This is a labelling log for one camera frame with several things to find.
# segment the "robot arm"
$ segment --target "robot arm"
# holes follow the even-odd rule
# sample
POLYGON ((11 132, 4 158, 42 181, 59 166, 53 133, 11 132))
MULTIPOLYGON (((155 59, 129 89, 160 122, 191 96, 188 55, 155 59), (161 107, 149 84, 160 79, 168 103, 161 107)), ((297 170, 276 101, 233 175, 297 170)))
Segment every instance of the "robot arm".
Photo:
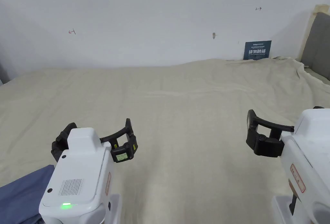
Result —
MULTIPOLYGON (((64 150, 69 149, 68 137, 72 129, 77 128, 75 123, 70 123, 67 127, 60 132, 59 136, 52 143, 52 155, 56 162, 58 162, 64 150)), ((120 131, 111 134, 110 136, 100 138, 101 143, 110 142, 111 144, 111 155, 113 161, 116 163, 131 160, 134 158, 134 154, 138 149, 136 142, 136 136, 134 136, 131 119, 127 118, 125 127, 120 131), (121 136, 126 135, 127 142, 122 146, 119 146, 117 139, 121 136)))
POLYGON ((246 143, 255 154, 280 157, 293 197, 272 200, 277 223, 330 223, 330 109, 302 112, 296 128, 267 122, 253 110, 247 115, 246 143), (269 138, 257 132, 258 125, 271 129, 269 138))
POLYGON ((39 205, 46 224, 119 224, 122 198, 110 194, 114 162, 131 160, 138 145, 129 118, 99 138, 93 128, 69 124, 52 143, 57 165, 39 205), (117 139, 127 136, 119 146, 117 139))

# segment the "speaker grille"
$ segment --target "speaker grille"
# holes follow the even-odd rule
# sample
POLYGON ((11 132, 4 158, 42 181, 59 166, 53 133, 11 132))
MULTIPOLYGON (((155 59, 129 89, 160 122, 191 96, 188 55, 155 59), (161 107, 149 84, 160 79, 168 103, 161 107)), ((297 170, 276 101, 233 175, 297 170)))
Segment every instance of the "speaker grille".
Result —
POLYGON ((79 195, 83 186, 83 179, 64 180, 58 193, 59 196, 79 195))

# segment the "white robot body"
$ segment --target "white robot body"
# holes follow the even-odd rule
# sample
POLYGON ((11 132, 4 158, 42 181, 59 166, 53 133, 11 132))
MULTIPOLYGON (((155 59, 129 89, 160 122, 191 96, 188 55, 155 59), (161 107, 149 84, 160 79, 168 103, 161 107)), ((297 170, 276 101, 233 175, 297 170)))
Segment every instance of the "white robot body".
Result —
POLYGON ((275 196, 276 223, 330 223, 330 109, 303 111, 294 130, 281 133, 280 159, 300 201, 291 214, 292 196, 275 196))
POLYGON ((116 224, 122 200, 110 195, 113 159, 109 142, 93 128, 72 129, 39 205, 46 224, 116 224))

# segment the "beige bed sheet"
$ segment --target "beige bed sheet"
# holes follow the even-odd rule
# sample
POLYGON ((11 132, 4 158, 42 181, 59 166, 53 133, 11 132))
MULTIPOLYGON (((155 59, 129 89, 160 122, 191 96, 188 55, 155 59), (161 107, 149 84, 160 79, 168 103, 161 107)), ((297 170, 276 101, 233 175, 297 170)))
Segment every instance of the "beige bed sheet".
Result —
POLYGON ((121 223, 270 223, 271 198, 291 191, 279 159, 246 145, 247 112, 293 125, 329 100, 292 59, 30 73, 0 87, 0 185, 55 164, 70 122, 106 136, 129 117, 139 148, 115 165, 121 223))
POLYGON ((324 77, 324 76, 321 76, 320 74, 317 74, 315 73, 314 71, 312 71, 311 69, 309 68, 305 68, 305 71, 309 74, 311 74, 312 76, 318 78, 319 80, 321 80, 323 83, 327 84, 327 85, 330 85, 330 81, 324 77))

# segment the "white wall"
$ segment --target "white wall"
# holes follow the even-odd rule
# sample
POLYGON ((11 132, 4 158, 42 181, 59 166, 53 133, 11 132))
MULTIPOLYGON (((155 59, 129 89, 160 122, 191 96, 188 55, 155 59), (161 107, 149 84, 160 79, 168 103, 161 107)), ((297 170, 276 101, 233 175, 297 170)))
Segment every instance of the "white wall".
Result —
POLYGON ((0 0, 2 75, 242 59, 245 42, 258 40, 273 41, 271 56, 296 57, 322 3, 330 0, 0 0))

